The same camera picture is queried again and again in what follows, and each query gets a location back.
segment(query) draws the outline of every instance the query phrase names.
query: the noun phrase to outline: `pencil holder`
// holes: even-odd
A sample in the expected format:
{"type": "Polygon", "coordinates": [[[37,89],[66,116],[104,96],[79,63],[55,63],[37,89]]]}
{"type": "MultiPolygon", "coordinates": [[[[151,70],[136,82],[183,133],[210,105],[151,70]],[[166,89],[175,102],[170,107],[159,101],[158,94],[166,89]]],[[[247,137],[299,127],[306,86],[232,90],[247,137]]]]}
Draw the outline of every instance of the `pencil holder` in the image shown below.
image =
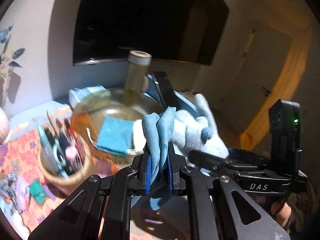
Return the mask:
{"type": "Polygon", "coordinates": [[[90,177],[93,174],[96,174],[91,152],[87,143],[82,139],[80,135],[76,134],[76,136],[78,138],[78,142],[81,144],[80,147],[83,147],[83,150],[85,152],[85,159],[83,167],[76,173],[70,175],[69,178],[64,179],[62,177],[58,177],[51,174],[45,168],[45,163],[43,162],[41,157],[42,155],[39,153],[37,157],[38,166],[44,178],[68,196],[77,187],[79,187],[82,184],[82,182],[84,182],[88,177],[90,177]]]}

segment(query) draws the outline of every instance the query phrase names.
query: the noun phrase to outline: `floral pattern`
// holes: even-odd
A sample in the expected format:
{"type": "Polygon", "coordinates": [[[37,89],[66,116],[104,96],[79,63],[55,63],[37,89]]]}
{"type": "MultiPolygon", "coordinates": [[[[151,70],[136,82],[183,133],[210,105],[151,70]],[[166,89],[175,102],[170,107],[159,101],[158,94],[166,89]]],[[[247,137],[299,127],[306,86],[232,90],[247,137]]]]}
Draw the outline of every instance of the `floral pattern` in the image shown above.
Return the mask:
{"type": "MultiPolygon", "coordinates": [[[[36,156],[39,154],[39,134],[37,130],[28,132],[18,139],[9,142],[7,145],[0,146],[0,167],[4,174],[15,171],[17,175],[31,184],[35,179],[39,178],[43,181],[43,175],[39,170],[36,162],[36,156]]],[[[97,173],[101,177],[116,174],[118,168],[115,165],[93,159],[97,173]]],[[[65,195],[55,188],[52,184],[46,182],[49,190],[56,198],[47,198],[42,206],[39,206],[31,197],[28,211],[21,214],[23,223],[30,231],[33,231],[57,206],[65,199],[65,195]]],[[[157,240],[142,229],[131,223],[130,240],[157,240]]]]}
{"type": "Polygon", "coordinates": [[[7,156],[8,153],[8,146],[7,145],[0,145],[0,167],[4,164],[4,157],[7,156]]]}
{"type": "Polygon", "coordinates": [[[0,45],[3,44],[2,52],[0,53],[0,91],[3,94],[1,96],[2,102],[0,102],[0,105],[2,108],[6,103],[11,76],[14,73],[13,70],[16,67],[21,67],[16,60],[21,57],[25,51],[25,48],[8,50],[11,39],[10,31],[12,28],[13,25],[10,25],[8,28],[0,30],[0,45]]]}
{"type": "Polygon", "coordinates": [[[11,168],[12,168],[12,169],[11,169],[11,172],[12,172],[12,173],[20,174],[20,172],[22,171],[22,168],[20,167],[19,162],[20,162],[19,159],[16,159],[15,161],[14,161],[14,160],[11,160],[10,166],[11,166],[11,168]]]}

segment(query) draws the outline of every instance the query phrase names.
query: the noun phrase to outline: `colorful tablecloth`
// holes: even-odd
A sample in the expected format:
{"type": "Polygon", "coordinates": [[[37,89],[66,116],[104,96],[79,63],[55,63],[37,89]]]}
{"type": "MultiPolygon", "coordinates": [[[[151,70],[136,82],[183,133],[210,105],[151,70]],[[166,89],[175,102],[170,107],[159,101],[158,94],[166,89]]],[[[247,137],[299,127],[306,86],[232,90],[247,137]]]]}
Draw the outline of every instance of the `colorful tablecloth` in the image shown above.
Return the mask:
{"type": "MultiPolygon", "coordinates": [[[[38,164],[37,154],[40,152],[39,134],[37,130],[28,132],[6,145],[0,146],[0,170],[6,175],[13,172],[22,176],[29,184],[35,179],[44,180],[38,164]]],[[[116,174],[118,168],[110,163],[93,158],[97,173],[102,177],[116,174]]],[[[56,195],[54,200],[47,198],[42,206],[31,197],[28,211],[22,213],[23,223],[33,231],[58,205],[62,203],[65,195],[54,187],[51,192],[56,195]]]]}

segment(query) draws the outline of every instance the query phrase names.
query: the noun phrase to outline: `black metal bracket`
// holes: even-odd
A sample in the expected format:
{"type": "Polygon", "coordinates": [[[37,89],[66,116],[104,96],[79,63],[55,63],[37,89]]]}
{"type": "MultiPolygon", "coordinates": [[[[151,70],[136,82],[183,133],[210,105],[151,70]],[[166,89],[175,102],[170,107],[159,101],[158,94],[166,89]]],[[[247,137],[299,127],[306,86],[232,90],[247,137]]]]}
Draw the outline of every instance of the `black metal bracket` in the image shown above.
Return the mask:
{"type": "MultiPolygon", "coordinates": [[[[132,195],[145,195],[149,152],[114,176],[90,176],[29,236],[29,240],[95,240],[104,217],[102,240],[128,240],[132,195]],[[104,210],[106,198],[108,204],[104,210]]],[[[276,239],[289,235],[233,181],[204,176],[168,148],[168,183],[173,195],[187,196],[192,240],[276,239]]]]}
{"type": "Polygon", "coordinates": [[[247,163],[234,163],[207,153],[191,151],[190,162],[196,166],[212,172],[212,176],[228,175],[248,193],[265,196],[282,196],[288,191],[303,192],[306,188],[308,177],[300,170],[294,175],[278,173],[268,169],[267,164],[257,156],[248,159],[248,151],[245,151],[247,163]]]}

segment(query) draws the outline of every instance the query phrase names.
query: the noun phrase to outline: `blue cloth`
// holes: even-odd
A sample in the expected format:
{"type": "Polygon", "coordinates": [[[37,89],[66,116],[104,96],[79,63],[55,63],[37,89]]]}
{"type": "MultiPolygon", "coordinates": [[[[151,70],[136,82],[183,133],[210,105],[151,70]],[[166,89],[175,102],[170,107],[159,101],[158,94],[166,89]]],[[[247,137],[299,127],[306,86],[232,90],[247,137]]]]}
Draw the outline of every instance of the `blue cloth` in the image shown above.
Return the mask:
{"type": "Polygon", "coordinates": [[[88,95],[106,90],[103,86],[95,87],[86,87],[86,88],[73,88],[69,90],[69,103],[73,108],[76,108],[76,105],[83,101],[88,95]]]}
{"type": "Polygon", "coordinates": [[[97,139],[97,148],[116,156],[127,156],[132,148],[134,121],[106,116],[97,139]]]}
{"type": "Polygon", "coordinates": [[[164,185],[163,171],[167,168],[168,143],[173,134],[176,108],[157,115],[152,113],[142,119],[142,128],[150,151],[150,169],[146,174],[146,193],[157,190],[164,185]]]}

